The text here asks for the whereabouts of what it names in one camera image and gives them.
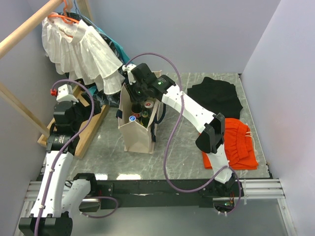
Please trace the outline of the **blue-cap water bottle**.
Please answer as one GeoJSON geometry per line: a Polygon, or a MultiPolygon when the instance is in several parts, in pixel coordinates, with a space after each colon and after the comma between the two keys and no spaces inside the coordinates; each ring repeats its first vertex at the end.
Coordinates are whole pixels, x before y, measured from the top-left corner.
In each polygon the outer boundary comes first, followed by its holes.
{"type": "Polygon", "coordinates": [[[128,122],[137,122],[136,116],[130,116],[130,117],[128,118],[128,122]]]}

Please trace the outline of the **beige canvas tote bag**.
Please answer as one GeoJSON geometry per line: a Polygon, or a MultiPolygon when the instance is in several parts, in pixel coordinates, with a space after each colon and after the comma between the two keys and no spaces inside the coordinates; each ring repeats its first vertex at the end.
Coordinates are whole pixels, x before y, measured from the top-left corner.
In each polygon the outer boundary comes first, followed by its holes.
{"type": "Polygon", "coordinates": [[[152,154],[156,143],[158,124],[154,118],[161,118],[164,111],[163,103],[151,99],[154,102],[153,116],[149,120],[148,127],[144,127],[138,121],[129,121],[132,115],[132,102],[126,86],[122,86],[120,105],[116,112],[118,119],[118,130],[124,141],[124,151],[152,154]]]}

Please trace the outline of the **Coca-Cola glass bottle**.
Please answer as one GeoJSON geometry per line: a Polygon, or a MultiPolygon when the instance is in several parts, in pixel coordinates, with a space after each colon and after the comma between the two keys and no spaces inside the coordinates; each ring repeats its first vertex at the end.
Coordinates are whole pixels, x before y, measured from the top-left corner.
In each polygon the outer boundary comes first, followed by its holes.
{"type": "Polygon", "coordinates": [[[131,106],[131,114],[137,119],[142,117],[142,105],[140,103],[133,103],[131,106]]]}

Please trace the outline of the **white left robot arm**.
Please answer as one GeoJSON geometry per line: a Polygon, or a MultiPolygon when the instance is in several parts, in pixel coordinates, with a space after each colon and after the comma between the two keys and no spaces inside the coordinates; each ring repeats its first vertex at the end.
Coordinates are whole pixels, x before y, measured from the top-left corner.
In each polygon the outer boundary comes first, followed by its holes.
{"type": "Polygon", "coordinates": [[[66,176],[84,130],[94,115],[101,112],[98,101],[88,106],[69,99],[54,107],[54,123],[47,139],[46,166],[41,186],[28,217],[20,219],[18,228],[25,236],[69,236],[73,216],[85,197],[98,193],[94,174],[80,174],[70,190],[63,194],[66,176]]]}

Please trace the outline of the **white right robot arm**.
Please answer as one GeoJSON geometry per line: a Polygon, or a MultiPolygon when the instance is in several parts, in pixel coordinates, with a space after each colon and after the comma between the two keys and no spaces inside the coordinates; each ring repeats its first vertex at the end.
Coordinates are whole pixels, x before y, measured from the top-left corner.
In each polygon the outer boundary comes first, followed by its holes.
{"type": "Polygon", "coordinates": [[[206,153],[214,172],[211,178],[217,193],[226,196],[233,190],[236,176],[229,166],[224,150],[225,117],[214,114],[190,98],[166,75],[157,77],[147,64],[123,65],[129,84],[127,91],[133,102],[151,97],[162,102],[186,118],[198,131],[196,146],[206,153]]]}

